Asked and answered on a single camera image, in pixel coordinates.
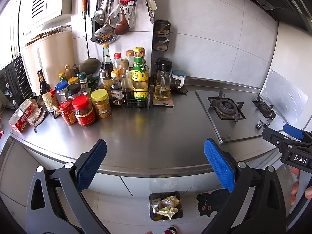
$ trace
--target stove knob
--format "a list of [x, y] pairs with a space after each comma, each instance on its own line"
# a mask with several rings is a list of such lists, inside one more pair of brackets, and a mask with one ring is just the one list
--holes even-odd
[[258, 123], [257, 123], [257, 125], [255, 126], [257, 129], [260, 129], [261, 127], [263, 127], [263, 122], [262, 122], [262, 120], [259, 120], [258, 121]]
[[264, 125], [265, 125], [266, 127], [268, 127], [269, 125], [271, 125], [271, 122], [270, 122], [269, 120], [266, 120], [266, 122], [264, 123]]

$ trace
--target human hand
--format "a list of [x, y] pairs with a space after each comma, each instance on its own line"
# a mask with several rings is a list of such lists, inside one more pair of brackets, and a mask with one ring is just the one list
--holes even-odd
[[[293, 174], [299, 175], [299, 169], [295, 167], [291, 167], [291, 172]], [[295, 182], [293, 184], [293, 187], [291, 188], [291, 205], [294, 205], [296, 202], [296, 194], [298, 192], [299, 188], [299, 181]], [[305, 190], [305, 197], [307, 199], [312, 199], [312, 187], [309, 187]]]

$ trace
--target red-lidded jar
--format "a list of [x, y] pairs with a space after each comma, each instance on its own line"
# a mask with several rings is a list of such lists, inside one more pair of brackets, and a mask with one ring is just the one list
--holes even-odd
[[80, 95], [73, 100], [72, 104], [79, 125], [85, 127], [92, 125], [96, 116], [89, 98], [85, 95]]
[[69, 101], [64, 101], [59, 105], [60, 114], [62, 115], [63, 119], [65, 120], [67, 125], [74, 124], [77, 120], [74, 113], [74, 108]]

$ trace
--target blue gripper pad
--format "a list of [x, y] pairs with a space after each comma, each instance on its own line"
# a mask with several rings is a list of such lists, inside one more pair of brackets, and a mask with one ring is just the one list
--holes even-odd
[[211, 140], [205, 141], [204, 153], [222, 186], [230, 192], [235, 187], [234, 172]]
[[283, 126], [283, 131], [286, 134], [289, 134], [290, 136], [296, 138], [297, 140], [302, 140], [304, 137], [300, 129], [297, 129], [289, 124], [285, 124]]
[[91, 149], [90, 155], [77, 173], [76, 187], [78, 191], [87, 189], [91, 184], [99, 166], [107, 153], [107, 145], [104, 140], [99, 140]]

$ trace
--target floor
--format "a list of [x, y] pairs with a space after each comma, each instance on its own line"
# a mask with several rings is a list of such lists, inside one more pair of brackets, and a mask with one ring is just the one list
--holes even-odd
[[[153, 234], [162, 234], [170, 225], [178, 227], [179, 234], [200, 234], [215, 215], [213, 213], [211, 217], [200, 217], [197, 214], [195, 194], [181, 197], [184, 213], [182, 218], [166, 222], [156, 222], [150, 219], [148, 198], [113, 196], [88, 189], [83, 190], [82, 194], [93, 212], [112, 234], [145, 234], [149, 231], [153, 232]], [[253, 188], [250, 188], [233, 226], [243, 220], [252, 194]], [[63, 192], [60, 193], [60, 201], [69, 221], [79, 226]]]

